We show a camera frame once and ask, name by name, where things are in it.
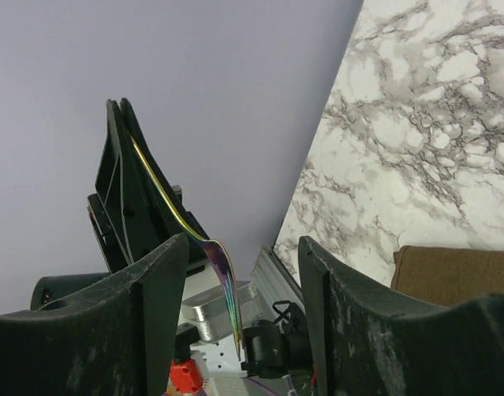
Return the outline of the brown cloth napkin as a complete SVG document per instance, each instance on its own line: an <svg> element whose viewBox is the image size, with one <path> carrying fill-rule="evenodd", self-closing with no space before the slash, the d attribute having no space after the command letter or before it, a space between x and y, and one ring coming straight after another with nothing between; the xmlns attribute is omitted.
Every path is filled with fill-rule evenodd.
<svg viewBox="0 0 504 396"><path fill-rule="evenodd" d="M391 289L445 307L504 294L504 252L404 246L393 254Z"/></svg>

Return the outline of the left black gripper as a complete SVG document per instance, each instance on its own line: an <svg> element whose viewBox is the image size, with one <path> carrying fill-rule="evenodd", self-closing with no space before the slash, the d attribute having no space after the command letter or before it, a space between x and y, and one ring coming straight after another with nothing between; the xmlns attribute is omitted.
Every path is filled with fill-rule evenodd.
<svg viewBox="0 0 504 396"><path fill-rule="evenodd" d="M121 203L122 121L125 122L128 132L139 189L144 197L144 202L135 205L130 202ZM122 98L119 107L117 101L109 99L106 102L106 142L97 172L96 193L87 198L87 210L98 245L111 273L135 263L173 235L183 232L182 226L135 149L135 144L179 214L186 215L188 219L187 211L148 148L130 101Z"/></svg>

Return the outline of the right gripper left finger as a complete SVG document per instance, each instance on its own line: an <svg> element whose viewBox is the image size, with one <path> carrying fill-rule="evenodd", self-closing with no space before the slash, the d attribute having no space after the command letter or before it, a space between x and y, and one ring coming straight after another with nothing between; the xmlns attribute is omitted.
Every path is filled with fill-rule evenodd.
<svg viewBox="0 0 504 396"><path fill-rule="evenodd" d="M174 236L36 311L0 315L0 395L161 395L189 257Z"/></svg>

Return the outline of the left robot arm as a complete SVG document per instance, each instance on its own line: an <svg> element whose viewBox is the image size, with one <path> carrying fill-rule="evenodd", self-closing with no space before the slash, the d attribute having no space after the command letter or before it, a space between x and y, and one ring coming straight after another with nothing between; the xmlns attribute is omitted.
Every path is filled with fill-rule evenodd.
<svg viewBox="0 0 504 396"><path fill-rule="evenodd" d="M107 136L88 199L108 272L48 276L28 310L0 315L0 395L161 395L215 375L311 370L302 311L234 330L242 285L183 207L127 100L106 103Z"/></svg>

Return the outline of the copper iridescent fork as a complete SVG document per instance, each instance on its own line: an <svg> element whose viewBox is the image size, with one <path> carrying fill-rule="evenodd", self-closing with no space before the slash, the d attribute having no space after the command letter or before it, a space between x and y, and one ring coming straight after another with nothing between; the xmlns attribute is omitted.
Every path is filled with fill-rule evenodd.
<svg viewBox="0 0 504 396"><path fill-rule="evenodd" d="M224 296L228 308L228 316L233 329L233 339L237 358L239 361L243 358L243 321L241 309L238 303L238 292L236 288L236 280L234 276L233 264L230 256L224 245L216 239L204 238L195 231L180 214L178 208L173 204L170 195L164 190L162 183L158 180L156 172L152 169L148 159L142 152L138 143L133 137L130 140L134 146L134 150L139 158L139 161L144 166L144 169L149 175L150 180L163 198L168 209L171 211L175 220L179 223L182 230L192 237L193 240L202 248L207 256L211 266L219 278L220 284L224 290Z"/></svg>

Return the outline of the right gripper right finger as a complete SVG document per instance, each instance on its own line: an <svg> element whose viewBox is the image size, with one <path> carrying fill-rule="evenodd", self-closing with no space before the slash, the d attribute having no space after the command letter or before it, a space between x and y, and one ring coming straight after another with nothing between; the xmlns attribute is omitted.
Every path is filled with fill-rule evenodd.
<svg viewBox="0 0 504 396"><path fill-rule="evenodd" d="M504 395L504 295L453 308L401 294L299 240L321 395Z"/></svg>

